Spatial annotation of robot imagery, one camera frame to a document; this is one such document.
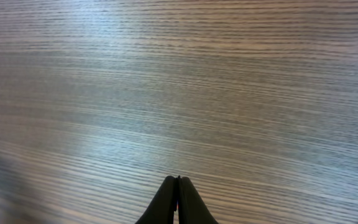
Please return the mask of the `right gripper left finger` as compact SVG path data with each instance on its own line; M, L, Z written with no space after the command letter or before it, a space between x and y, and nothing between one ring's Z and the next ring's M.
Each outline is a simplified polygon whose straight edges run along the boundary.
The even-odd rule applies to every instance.
M177 210L178 179L167 176L136 224L173 224Z

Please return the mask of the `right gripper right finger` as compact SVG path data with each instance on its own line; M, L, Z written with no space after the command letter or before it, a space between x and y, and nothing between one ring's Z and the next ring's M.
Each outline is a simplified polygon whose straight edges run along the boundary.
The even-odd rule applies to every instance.
M178 178L179 224L218 224L188 177Z

